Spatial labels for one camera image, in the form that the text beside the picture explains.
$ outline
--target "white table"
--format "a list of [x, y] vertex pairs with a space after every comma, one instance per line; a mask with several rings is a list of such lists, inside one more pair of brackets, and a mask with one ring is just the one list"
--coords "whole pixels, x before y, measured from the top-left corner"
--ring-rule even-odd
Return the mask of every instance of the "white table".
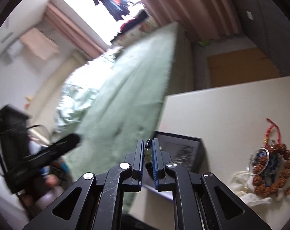
[[[263, 146], [266, 118], [279, 126], [290, 149], [290, 77], [168, 96], [157, 130], [202, 138], [207, 158], [202, 171], [228, 184], [235, 172], [246, 170], [250, 153]], [[135, 203], [146, 201], [141, 197], [148, 193], [140, 193]], [[141, 216], [141, 207], [134, 204], [131, 214], [155, 226], [154, 219]], [[257, 213], [281, 230], [290, 218], [290, 196]]]

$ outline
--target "pink towel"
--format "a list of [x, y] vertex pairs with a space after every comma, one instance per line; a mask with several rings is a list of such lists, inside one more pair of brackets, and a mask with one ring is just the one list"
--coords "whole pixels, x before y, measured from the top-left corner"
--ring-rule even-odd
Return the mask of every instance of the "pink towel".
[[21, 36], [20, 40], [35, 55], [43, 60], [48, 60], [53, 55], [59, 53], [59, 47], [35, 27]]

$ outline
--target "blue gripper pad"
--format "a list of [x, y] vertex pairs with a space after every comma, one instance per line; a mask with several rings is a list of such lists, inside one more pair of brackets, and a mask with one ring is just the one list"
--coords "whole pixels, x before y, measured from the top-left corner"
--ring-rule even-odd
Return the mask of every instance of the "blue gripper pad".
[[159, 175], [158, 175], [158, 165], [157, 165], [157, 154], [156, 154], [156, 148], [155, 148], [155, 143], [154, 141], [152, 141], [152, 170], [153, 170], [153, 174], [154, 174], [154, 182], [155, 182], [155, 189], [158, 190], [158, 179], [159, 179]]

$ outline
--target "beaded bracelet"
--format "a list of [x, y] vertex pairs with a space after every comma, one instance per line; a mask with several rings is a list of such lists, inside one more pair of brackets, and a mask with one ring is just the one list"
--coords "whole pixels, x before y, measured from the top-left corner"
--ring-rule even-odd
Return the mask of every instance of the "beaded bracelet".
[[[253, 186], [255, 186], [255, 194], [262, 197], [278, 193], [278, 189], [282, 188], [287, 179], [290, 177], [290, 150], [287, 146], [281, 143], [281, 134], [279, 127], [270, 119], [267, 121], [271, 126], [267, 129], [264, 139], [264, 149], [267, 150], [268, 155], [263, 155], [263, 152], [258, 152], [255, 160], [253, 161]], [[269, 135], [271, 130], [276, 128], [278, 133], [277, 143], [274, 140], [268, 144]], [[281, 164], [281, 156], [285, 160], [284, 170], [280, 173], [277, 181], [277, 170]], [[290, 187], [284, 191], [285, 195], [290, 194]]]

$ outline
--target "silver screw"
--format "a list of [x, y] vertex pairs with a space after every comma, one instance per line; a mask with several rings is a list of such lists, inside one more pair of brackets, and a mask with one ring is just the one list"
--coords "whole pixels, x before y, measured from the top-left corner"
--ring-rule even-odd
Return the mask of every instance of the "silver screw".
[[213, 177], [213, 174], [211, 172], [204, 172], [204, 178], [211, 179]]
[[123, 170], [126, 170], [126, 169], [128, 169], [128, 168], [130, 167], [130, 164], [129, 164], [129, 163], [121, 163], [119, 166], [120, 166]]
[[170, 169], [174, 169], [174, 168], [177, 167], [177, 164], [174, 163], [174, 162], [170, 162], [170, 163], [167, 164], [167, 166], [168, 166]]
[[85, 173], [85, 174], [83, 175], [83, 178], [84, 178], [85, 180], [90, 180], [90, 179], [92, 179], [93, 177], [94, 177], [94, 174], [91, 173], [91, 172]]

